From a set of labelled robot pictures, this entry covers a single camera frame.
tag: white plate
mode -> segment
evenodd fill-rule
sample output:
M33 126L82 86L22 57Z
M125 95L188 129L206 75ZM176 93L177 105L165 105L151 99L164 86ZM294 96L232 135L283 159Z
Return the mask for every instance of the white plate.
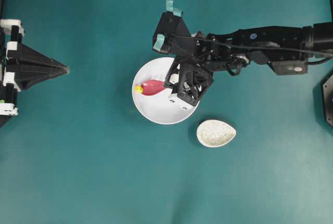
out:
M158 58L146 63L135 75L132 85L132 97L138 111L150 121L157 124L176 124L192 115L199 103L184 111L179 104L170 103L169 96L171 89L167 88L162 92L145 96L134 91L136 85L147 80L164 81L174 58Z
M197 128L197 137L202 145L217 148L229 143L236 136L236 130L219 120L207 120Z

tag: teal table surface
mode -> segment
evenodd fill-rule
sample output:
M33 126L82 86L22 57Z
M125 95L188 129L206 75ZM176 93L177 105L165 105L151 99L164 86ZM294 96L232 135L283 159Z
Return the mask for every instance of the teal table surface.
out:
M174 0L191 32L229 33L331 20L329 0ZM20 93L0 129L0 223L332 223L333 128L321 81L333 61L299 76L252 64L216 73L197 111L163 126L136 110L131 86L157 57L165 0L6 0L23 42L71 73ZM236 138L209 149L209 118Z

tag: white bracket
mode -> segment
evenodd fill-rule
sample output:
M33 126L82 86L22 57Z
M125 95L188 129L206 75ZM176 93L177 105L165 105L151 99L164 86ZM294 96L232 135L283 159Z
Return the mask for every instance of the white bracket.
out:
M6 35L10 35L11 34L11 26L12 25L16 25L19 27L19 33L22 34L22 36L24 36L24 28L22 27L22 23L20 20L4 20L1 19L0 20L0 27L2 27L4 29L4 32Z
M18 109L13 103L0 103L0 115L17 116Z

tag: yellow tip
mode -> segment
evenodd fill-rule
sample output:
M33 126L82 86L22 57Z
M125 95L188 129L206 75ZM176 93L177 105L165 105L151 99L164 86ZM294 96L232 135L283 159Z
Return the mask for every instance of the yellow tip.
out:
M135 90L136 93L143 93L144 92L144 89L142 88L142 86L139 86L139 85L135 86L134 90Z

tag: cable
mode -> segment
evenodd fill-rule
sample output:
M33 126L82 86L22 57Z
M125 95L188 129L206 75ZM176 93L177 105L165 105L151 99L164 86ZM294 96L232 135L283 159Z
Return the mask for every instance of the cable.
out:
M326 59L322 59L319 61L308 62L308 65L323 64L323 63L327 62L328 60L331 60L331 58L326 58Z
M288 47L259 47L259 46L238 46L238 45L230 45L230 44L225 44L219 41L214 41L212 39L205 39L205 38L195 38L195 37L190 37L190 36L183 36L179 34L169 34L171 36L175 37L182 37L182 38L188 38L188 39L194 39L197 41L206 41L206 42L212 42L221 46L225 47L232 47L232 48L239 48L239 49L247 49L247 50L283 50L283 51L295 51L295 52L302 52L305 54L313 54L313 55L323 55L326 56L326 59L331 59L333 58L333 54L328 54L326 52L322 51L310 51L310 50L300 50L296 48L288 48Z

